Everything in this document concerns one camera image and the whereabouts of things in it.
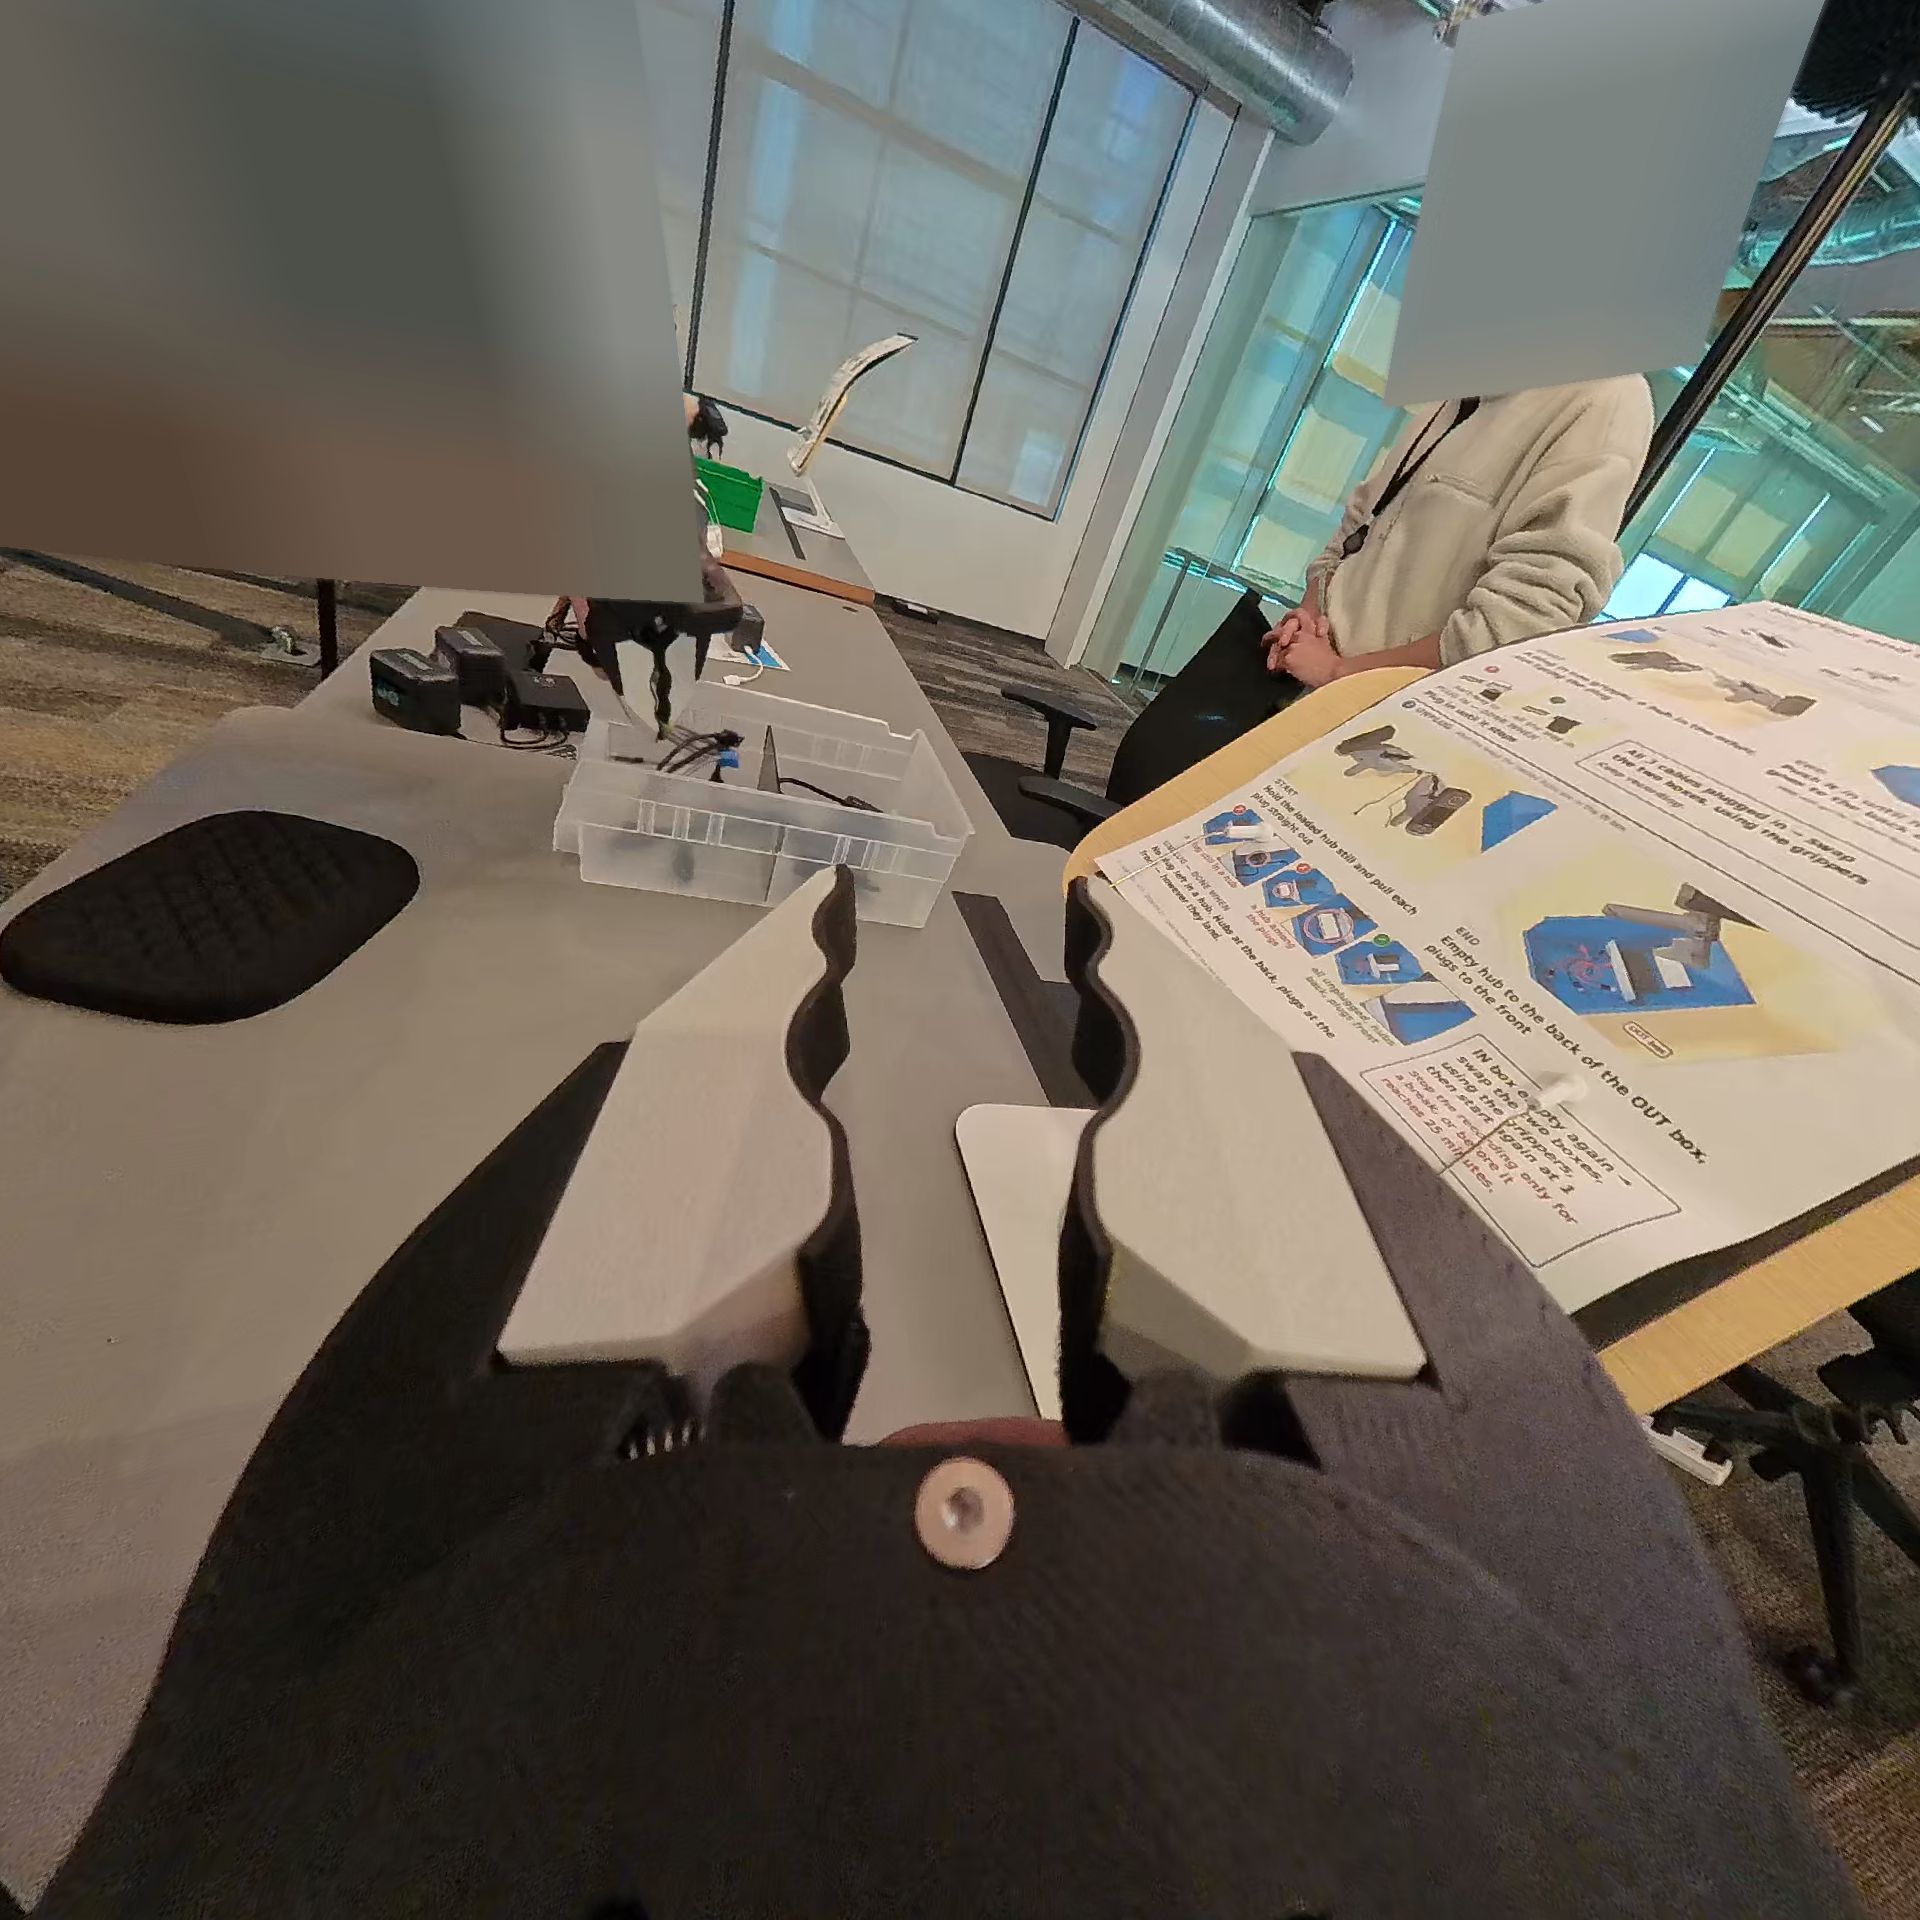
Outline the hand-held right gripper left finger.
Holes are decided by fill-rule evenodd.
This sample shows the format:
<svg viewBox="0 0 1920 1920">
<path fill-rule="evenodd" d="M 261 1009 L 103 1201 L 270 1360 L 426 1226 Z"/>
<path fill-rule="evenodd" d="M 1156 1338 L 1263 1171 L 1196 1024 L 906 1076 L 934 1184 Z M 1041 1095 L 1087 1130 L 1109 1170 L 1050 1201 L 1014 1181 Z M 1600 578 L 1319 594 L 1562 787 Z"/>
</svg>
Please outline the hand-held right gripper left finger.
<svg viewBox="0 0 1920 1920">
<path fill-rule="evenodd" d="M 514 1367 L 660 1364 L 697 1406 L 782 1373 L 841 1436 L 866 1378 L 851 1155 L 855 887 L 828 867 L 647 1014 L 503 1327 Z"/>
</svg>

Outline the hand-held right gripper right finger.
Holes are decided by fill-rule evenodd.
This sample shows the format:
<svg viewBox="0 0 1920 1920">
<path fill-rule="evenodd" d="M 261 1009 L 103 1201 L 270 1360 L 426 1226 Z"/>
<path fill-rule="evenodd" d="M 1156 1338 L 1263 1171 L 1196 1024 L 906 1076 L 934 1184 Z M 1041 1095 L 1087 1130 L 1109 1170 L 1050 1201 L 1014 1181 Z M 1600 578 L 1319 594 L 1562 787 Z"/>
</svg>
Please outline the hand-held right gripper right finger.
<svg viewBox="0 0 1920 1920">
<path fill-rule="evenodd" d="M 1059 1253 L 1072 1436 L 1187 1373 L 1411 1383 L 1427 1350 L 1284 1037 L 1118 887 L 1069 888 L 1072 1064 L 1095 1108 Z"/>
</svg>

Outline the clear plastic bin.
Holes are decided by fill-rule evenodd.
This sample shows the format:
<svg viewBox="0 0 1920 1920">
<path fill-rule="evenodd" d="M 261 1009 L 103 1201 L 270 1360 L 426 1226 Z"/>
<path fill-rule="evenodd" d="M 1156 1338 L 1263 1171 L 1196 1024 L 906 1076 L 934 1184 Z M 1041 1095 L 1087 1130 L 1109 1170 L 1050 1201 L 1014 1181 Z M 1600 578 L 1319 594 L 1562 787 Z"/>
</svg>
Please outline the clear plastic bin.
<svg viewBox="0 0 1920 1920">
<path fill-rule="evenodd" d="M 770 724 L 790 798 L 755 793 Z M 589 724 L 550 838 L 583 880 L 745 907 L 845 867 L 859 919 L 924 928 L 974 820 L 924 731 L 700 684 L 664 741 L 651 724 Z"/>
</svg>

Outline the small black adapter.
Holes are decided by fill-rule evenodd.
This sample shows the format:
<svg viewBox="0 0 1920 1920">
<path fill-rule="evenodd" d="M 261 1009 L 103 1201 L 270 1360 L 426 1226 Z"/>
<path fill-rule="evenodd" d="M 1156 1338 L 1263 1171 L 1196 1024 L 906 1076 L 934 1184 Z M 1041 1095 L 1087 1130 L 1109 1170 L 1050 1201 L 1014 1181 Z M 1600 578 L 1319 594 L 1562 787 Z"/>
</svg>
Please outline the small black adapter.
<svg viewBox="0 0 1920 1920">
<path fill-rule="evenodd" d="M 593 708 L 549 669 L 549 633 L 504 616 L 463 614 L 436 628 L 436 664 L 451 675 L 455 731 L 521 755 L 572 755 Z"/>
<path fill-rule="evenodd" d="M 463 737 L 458 673 L 437 655 L 382 647 L 369 655 L 374 713 L 426 737 Z"/>
</svg>

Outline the wooden side table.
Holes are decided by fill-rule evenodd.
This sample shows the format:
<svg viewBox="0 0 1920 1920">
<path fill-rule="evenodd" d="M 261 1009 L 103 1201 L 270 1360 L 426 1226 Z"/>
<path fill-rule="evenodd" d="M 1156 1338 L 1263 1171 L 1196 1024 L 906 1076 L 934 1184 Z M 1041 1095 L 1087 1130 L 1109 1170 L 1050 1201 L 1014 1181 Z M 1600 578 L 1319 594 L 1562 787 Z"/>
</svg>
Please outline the wooden side table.
<svg viewBox="0 0 1920 1920">
<path fill-rule="evenodd" d="M 823 534 L 804 490 L 763 484 L 750 534 L 723 529 L 721 565 L 733 574 L 772 580 L 806 593 L 875 607 L 875 583 L 848 539 Z"/>
</svg>

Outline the white stand base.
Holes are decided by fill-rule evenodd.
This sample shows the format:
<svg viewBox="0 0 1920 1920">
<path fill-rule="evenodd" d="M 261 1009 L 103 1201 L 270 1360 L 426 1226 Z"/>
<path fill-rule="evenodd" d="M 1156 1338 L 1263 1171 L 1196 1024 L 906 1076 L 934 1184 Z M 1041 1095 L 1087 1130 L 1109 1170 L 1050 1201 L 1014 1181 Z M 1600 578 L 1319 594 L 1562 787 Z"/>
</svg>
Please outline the white stand base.
<svg viewBox="0 0 1920 1920">
<path fill-rule="evenodd" d="M 1091 1109 L 976 1105 L 954 1149 L 997 1270 L 1023 1370 L 1043 1422 L 1061 1401 L 1061 1242 L 1077 1149 Z"/>
</svg>

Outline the white desk lamp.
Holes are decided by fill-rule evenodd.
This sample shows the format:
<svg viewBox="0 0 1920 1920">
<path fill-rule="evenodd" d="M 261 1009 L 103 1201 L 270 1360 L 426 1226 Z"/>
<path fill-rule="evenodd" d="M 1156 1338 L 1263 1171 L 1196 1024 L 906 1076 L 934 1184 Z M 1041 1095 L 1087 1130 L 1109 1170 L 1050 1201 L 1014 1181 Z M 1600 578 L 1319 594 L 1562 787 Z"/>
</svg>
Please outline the white desk lamp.
<svg viewBox="0 0 1920 1920">
<path fill-rule="evenodd" d="M 821 394 L 818 404 L 814 408 L 810 418 L 804 422 L 794 443 L 787 446 L 787 467 L 799 479 L 810 477 L 810 464 L 818 457 L 818 448 L 828 441 L 828 432 L 845 408 L 851 399 L 855 386 L 889 361 L 904 356 L 909 349 L 920 342 L 912 333 L 891 333 L 872 346 L 866 346 L 855 351 L 841 365 L 831 373 L 828 390 Z"/>
</svg>

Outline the printed instruction sheet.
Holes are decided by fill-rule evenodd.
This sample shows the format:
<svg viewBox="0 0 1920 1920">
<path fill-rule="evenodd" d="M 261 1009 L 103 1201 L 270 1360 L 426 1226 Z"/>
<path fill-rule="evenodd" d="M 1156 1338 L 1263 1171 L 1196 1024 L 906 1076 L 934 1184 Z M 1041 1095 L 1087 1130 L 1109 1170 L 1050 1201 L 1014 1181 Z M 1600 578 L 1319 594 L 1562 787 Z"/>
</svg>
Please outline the printed instruction sheet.
<svg viewBox="0 0 1920 1920">
<path fill-rule="evenodd" d="M 1506 647 L 1108 852 L 1564 1309 L 1917 1154 L 1917 651 L 1774 602 Z"/>
</svg>

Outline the black wrist rest pad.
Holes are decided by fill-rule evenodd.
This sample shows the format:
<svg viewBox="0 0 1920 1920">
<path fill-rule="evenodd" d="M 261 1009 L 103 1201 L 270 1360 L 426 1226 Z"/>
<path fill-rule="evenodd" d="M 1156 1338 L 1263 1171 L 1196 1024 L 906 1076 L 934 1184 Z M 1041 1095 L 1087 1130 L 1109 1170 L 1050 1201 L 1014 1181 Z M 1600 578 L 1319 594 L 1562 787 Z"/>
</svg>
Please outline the black wrist rest pad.
<svg viewBox="0 0 1920 1920">
<path fill-rule="evenodd" d="M 11 992 L 114 1020 L 243 1022 L 299 1000 L 419 894 L 402 845 L 288 811 L 218 811 L 18 911 Z"/>
</svg>

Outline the instruction sheet on stand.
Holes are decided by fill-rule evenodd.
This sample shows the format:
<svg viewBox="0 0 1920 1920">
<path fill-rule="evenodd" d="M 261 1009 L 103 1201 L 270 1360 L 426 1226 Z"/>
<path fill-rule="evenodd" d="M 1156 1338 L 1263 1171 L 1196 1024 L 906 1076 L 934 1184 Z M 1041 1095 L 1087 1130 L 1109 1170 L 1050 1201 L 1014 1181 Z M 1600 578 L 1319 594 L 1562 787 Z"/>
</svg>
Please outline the instruction sheet on stand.
<svg viewBox="0 0 1920 1920">
<path fill-rule="evenodd" d="M 1212 811 L 1283 757 L 1406 697 L 1420 669 L 1366 669 L 1304 693 L 1236 741 L 1095 825 L 1069 852 L 1063 887 L 1105 856 Z M 1573 1314 L 1627 1403 L 1653 1414 L 1806 1334 L 1917 1266 L 1916 1164 L 1720 1252 L 1700 1253 Z"/>
</svg>

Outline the black pole stand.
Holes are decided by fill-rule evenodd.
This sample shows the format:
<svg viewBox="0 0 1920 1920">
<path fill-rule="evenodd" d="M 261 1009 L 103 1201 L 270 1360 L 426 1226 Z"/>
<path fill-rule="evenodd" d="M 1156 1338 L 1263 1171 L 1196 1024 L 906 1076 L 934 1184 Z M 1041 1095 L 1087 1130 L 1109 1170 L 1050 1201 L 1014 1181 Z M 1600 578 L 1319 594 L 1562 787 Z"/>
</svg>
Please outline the black pole stand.
<svg viewBox="0 0 1920 1920">
<path fill-rule="evenodd" d="M 1863 111 L 1858 129 L 1823 180 L 1818 180 L 1778 247 L 1763 260 L 1728 324 L 1715 336 L 1692 378 L 1674 399 L 1674 408 L 1654 428 L 1644 468 L 1618 517 L 1624 526 L 1644 511 L 1644 502 L 1709 412 L 1715 396 L 1721 394 L 1732 370 L 1737 370 L 1737 361 L 1757 342 L 1765 324 L 1781 309 L 1781 302 L 1787 302 L 1792 283 L 1837 226 L 1840 215 L 1858 195 L 1858 188 L 1893 147 L 1903 125 L 1916 114 L 1916 96 L 1917 86 L 1908 86 Z"/>
</svg>

